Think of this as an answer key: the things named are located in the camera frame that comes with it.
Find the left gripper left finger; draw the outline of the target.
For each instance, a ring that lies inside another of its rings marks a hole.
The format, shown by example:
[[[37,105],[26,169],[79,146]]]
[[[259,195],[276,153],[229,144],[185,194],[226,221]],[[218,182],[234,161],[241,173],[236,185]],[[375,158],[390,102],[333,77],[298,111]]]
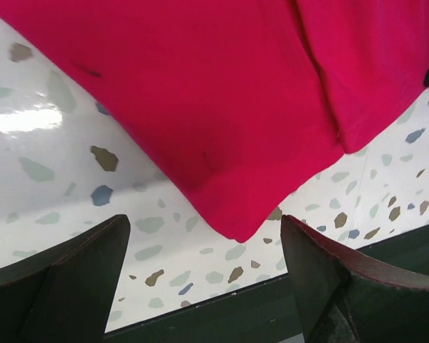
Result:
[[[0,268],[0,342],[102,342],[129,235],[114,215]]]

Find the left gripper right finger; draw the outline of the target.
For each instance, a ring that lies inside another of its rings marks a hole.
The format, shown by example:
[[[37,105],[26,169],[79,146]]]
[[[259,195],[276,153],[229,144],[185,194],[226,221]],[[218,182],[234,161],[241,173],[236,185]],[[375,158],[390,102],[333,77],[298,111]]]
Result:
[[[284,215],[281,240],[306,342],[429,342],[429,224],[353,249]]]

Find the magenta t shirt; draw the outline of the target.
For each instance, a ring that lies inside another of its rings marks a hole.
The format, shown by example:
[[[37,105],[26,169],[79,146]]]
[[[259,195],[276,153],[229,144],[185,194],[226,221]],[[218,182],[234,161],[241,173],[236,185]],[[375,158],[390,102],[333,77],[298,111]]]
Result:
[[[421,94],[429,1],[0,1],[217,232],[272,210]]]

